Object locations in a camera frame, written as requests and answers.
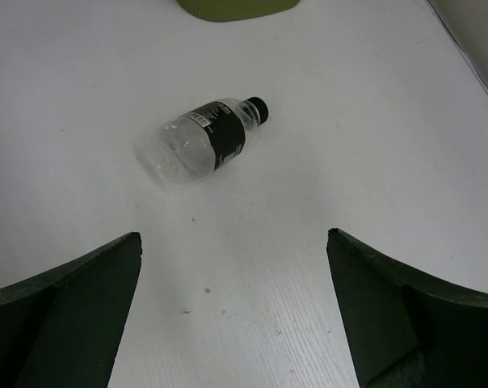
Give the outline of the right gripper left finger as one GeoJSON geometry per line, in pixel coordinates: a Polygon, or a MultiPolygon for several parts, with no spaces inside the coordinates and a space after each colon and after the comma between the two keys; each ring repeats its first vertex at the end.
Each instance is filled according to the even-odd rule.
{"type": "Polygon", "coordinates": [[[141,236],[0,289],[0,387],[106,387],[141,270],[141,236]]]}

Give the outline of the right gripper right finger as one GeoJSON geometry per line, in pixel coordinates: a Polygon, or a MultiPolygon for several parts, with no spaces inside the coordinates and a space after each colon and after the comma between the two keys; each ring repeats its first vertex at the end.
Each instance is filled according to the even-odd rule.
{"type": "Polygon", "coordinates": [[[327,255],[361,387],[488,387],[488,293],[334,228],[327,255]]]}

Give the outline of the black label small bottle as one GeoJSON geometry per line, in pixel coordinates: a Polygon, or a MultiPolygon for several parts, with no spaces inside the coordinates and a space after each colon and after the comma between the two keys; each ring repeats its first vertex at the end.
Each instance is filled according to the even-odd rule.
{"type": "Polygon", "coordinates": [[[142,133],[136,156],[158,182],[194,183],[241,154],[268,117],[256,96],[213,100],[142,133]]]}

